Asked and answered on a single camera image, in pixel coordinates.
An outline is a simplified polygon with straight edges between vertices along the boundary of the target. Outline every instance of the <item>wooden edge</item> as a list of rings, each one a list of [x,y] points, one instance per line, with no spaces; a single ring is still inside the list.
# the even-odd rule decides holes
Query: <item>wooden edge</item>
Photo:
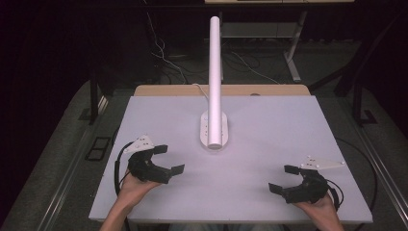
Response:
[[[135,96],[186,96],[208,94],[208,85],[140,85]],[[311,95],[304,85],[221,85],[222,95]]]

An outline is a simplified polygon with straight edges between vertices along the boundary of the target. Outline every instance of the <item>black cable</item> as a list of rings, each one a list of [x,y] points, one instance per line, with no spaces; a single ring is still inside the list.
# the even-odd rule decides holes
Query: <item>black cable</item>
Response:
[[[372,171],[373,178],[374,178],[374,192],[373,192],[372,200],[371,200],[371,203],[370,203],[370,211],[372,211],[372,210],[374,209],[374,205],[375,205],[375,201],[376,201],[376,199],[377,199],[377,193],[378,193],[378,178],[377,178],[377,173],[376,173],[376,171],[375,171],[375,169],[374,169],[374,166],[371,164],[371,161],[370,161],[370,159],[367,157],[367,155],[366,155],[362,150],[360,150],[357,146],[355,146],[354,144],[350,143],[349,141],[345,141],[345,140],[343,140],[343,139],[341,139],[341,138],[336,138],[336,137],[335,137],[335,139],[338,140],[338,141],[341,141],[341,142],[343,142],[343,143],[345,143],[345,144],[347,144],[347,145],[349,145],[349,146],[351,146],[352,148],[354,148],[354,149],[355,149],[358,153],[360,153],[360,154],[366,159],[366,161],[369,163],[369,166],[370,166],[370,169],[371,169],[371,171]],[[365,225],[364,223],[361,223],[359,226],[357,226],[357,227],[354,229],[354,231],[360,230],[364,225]]]
[[[342,195],[342,200],[339,202],[339,207],[343,204],[343,201],[344,201],[344,193],[343,193],[343,190],[336,184],[336,183],[334,183],[333,181],[331,181],[331,180],[327,180],[326,179],[326,181],[328,181],[328,182],[330,182],[331,184],[333,184],[334,186],[336,186],[336,188],[340,191],[340,194]]]
[[[119,181],[119,184],[123,182],[123,180],[126,178],[127,175],[129,175],[130,171],[126,172],[126,174],[122,177],[122,179]]]
[[[117,155],[117,159],[115,161],[115,168],[114,168],[114,183],[115,183],[115,192],[116,195],[119,195],[120,192],[120,182],[119,182],[119,169],[120,169],[120,158],[122,157],[123,151],[132,144],[132,142],[127,143],[122,147],[119,154]],[[125,218],[124,220],[126,230],[130,231],[129,220]]]

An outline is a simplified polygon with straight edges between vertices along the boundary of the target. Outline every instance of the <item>table leg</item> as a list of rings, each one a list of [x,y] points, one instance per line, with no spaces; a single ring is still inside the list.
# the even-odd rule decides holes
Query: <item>table leg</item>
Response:
[[[300,82],[301,79],[300,79],[299,73],[297,72],[296,66],[294,65],[293,54],[294,54],[294,50],[296,49],[297,43],[299,42],[300,34],[303,29],[303,24],[306,19],[306,14],[307,12],[301,13],[300,18],[297,22],[296,28],[294,29],[291,47],[289,48],[288,51],[284,53],[284,57],[286,60],[286,64],[288,65],[289,72],[291,73],[293,80],[297,83]]]

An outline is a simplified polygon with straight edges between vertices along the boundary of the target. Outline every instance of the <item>white tabletop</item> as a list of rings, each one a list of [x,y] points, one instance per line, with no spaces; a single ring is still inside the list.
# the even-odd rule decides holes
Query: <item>white tabletop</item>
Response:
[[[128,216],[136,222],[300,223],[309,219],[268,183],[284,188],[302,178],[285,173],[308,155],[343,161],[314,96],[223,96],[229,141],[208,151],[199,138],[203,96],[136,96],[129,101],[89,218],[103,220],[115,202],[114,162],[128,142],[147,134],[167,144],[166,154],[153,156],[157,166],[185,164],[184,173],[151,191]],[[121,158],[121,173],[129,156]],[[342,222],[372,222],[370,210],[347,166],[319,172],[345,194]]]

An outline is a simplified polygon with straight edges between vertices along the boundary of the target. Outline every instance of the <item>human hand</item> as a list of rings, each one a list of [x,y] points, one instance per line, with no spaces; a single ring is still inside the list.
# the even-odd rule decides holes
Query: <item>human hand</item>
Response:
[[[122,188],[117,196],[114,206],[108,213],[105,221],[100,228],[101,231],[119,231],[122,227],[126,216],[132,211],[143,197],[153,188],[161,185],[152,181],[142,182],[132,174],[128,174],[129,169],[126,170],[126,176],[123,179]]]
[[[126,207],[132,210],[151,189],[159,185],[161,185],[161,183],[152,181],[142,182],[130,174],[129,169],[127,169],[122,188],[117,196],[117,201],[125,203]]]
[[[344,231],[329,194],[314,204],[299,202],[293,205],[303,210],[320,231]]]

